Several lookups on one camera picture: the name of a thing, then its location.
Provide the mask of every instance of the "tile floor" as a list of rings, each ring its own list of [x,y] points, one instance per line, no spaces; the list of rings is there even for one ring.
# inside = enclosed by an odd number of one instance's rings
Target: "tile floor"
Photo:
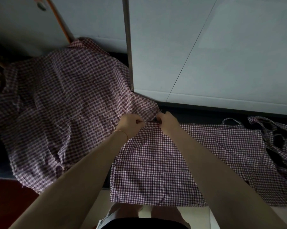
[[[110,192],[101,190],[95,204],[89,211],[80,229],[92,229],[96,226],[110,209],[113,203],[110,202]],[[219,226],[212,215],[209,207],[178,207],[183,218],[195,229],[219,229]],[[274,207],[274,211],[287,223],[287,208]],[[144,206],[139,212],[139,217],[148,218],[151,216],[150,206]]]

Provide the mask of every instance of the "thin bangle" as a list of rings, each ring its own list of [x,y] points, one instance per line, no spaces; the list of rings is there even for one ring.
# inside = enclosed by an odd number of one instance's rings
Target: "thin bangle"
[[[122,131],[122,130],[120,130],[120,129],[116,129],[115,131],[113,131],[113,133],[114,133],[114,132],[116,132],[116,131],[121,131],[121,132],[123,132],[123,133],[125,133],[125,134],[126,134],[126,132],[125,132],[125,131]]]

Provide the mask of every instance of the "black fabric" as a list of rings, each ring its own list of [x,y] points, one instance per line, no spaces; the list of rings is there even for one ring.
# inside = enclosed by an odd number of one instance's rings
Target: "black fabric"
[[[164,219],[157,218],[122,218],[114,219],[107,223],[102,229],[116,229],[116,228],[176,228],[176,229],[188,229],[185,225]]]

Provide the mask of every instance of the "purple and white checkered fabric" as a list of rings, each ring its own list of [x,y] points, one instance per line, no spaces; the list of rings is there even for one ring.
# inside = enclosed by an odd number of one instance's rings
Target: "purple and white checkered fabric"
[[[92,39],[15,62],[0,94],[0,134],[14,175],[41,193],[115,129],[126,113],[159,108],[131,92],[128,68]]]
[[[271,206],[287,206],[287,180],[266,152],[259,130],[181,124],[229,165]],[[147,122],[112,165],[111,201],[162,206],[206,206],[187,164],[156,122]]]

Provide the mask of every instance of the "red floor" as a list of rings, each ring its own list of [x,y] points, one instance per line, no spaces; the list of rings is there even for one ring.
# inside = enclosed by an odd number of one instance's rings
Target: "red floor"
[[[0,180],[0,229],[7,229],[38,197],[17,181]]]

